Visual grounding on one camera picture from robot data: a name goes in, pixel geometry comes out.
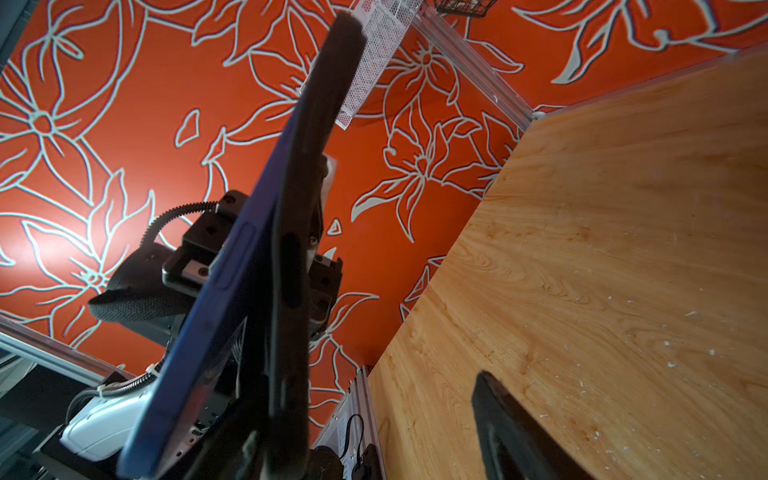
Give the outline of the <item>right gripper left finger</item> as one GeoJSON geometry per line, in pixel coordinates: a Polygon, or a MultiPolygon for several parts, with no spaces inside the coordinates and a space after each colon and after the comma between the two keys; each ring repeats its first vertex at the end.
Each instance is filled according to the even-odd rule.
{"type": "Polygon", "coordinates": [[[183,479],[248,479],[261,462],[268,401],[262,395],[243,396],[194,447],[183,479]]]}

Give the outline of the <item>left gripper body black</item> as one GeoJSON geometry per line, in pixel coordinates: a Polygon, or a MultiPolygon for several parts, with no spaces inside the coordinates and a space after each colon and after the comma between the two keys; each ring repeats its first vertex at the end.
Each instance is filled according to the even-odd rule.
{"type": "MultiPolygon", "coordinates": [[[[190,213],[200,215],[183,235],[181,246],[162,267],[165,286],[191,297],[198,295],[247,199],[247,194],[230,190],[216,202],[185,204],[162,215],[163,226],[190,213]]],[[[307,260],[311,292],[309,333],[312,336],[325,333],[343,277],[341,260],[317,253],[322,238],[325,200],[326,195],[320,194],[312,214],[307,260]]]]}

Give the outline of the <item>black smartphone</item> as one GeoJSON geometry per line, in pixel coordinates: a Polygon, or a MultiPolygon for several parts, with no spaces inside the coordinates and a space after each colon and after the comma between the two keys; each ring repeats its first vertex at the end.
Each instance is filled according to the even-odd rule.
{"type": "Polygon", "coordinates": [[[210,279],[202,287],[153,393],[117,462],[125,479],[152,478],[175,456],[206,405],[225,350],[246,316],[259,261],[267,255],[274,209],[282,192],[300,111],[289,118],[264,171],[230,231],[210,279]]]}

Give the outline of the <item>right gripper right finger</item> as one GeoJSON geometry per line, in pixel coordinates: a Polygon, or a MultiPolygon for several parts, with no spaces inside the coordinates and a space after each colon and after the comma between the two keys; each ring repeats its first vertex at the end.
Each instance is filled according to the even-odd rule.
{"type": "Polygon", "coordinates": [[[490,372],[478,373],[471,404],[489,479],[590,479],[490,372]]]}

